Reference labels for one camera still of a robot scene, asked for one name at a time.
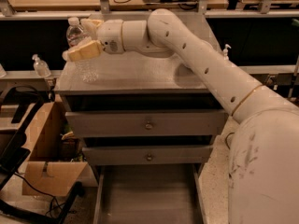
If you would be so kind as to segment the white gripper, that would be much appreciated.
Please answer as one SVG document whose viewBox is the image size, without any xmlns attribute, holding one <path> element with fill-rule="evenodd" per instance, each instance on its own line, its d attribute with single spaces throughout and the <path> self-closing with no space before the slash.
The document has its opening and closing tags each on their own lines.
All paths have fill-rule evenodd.
<svg viewBox="0 0 299 224">
<path fill-rule="evenodd" d="M 92 40 L 81 46 L 74 46 L 63 52 L 63 58 L 68 62 L 78 62 L 98 57 L 104 50 L 109 54 L 122 54 L 124 48 L 122 44 L 123 20 L 94 20 L 81 19 L 81 25 Z"/>
</svg>

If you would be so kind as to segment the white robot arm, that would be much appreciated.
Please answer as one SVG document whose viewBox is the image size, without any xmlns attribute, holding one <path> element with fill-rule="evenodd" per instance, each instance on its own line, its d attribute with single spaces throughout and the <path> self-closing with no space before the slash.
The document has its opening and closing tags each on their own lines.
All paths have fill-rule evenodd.
<svg viewBox="0 0 299 224">
<path fill-rule="evenodd" d="M 229 158 L 230 224 L 299 224 L 299 107 L 192 33 L 172 11 L 144 21 L 103 21 L 95 39 L 64 52 L 68 62 L 133 50 L 175 52 L 238 122 Z"/>
</svg>

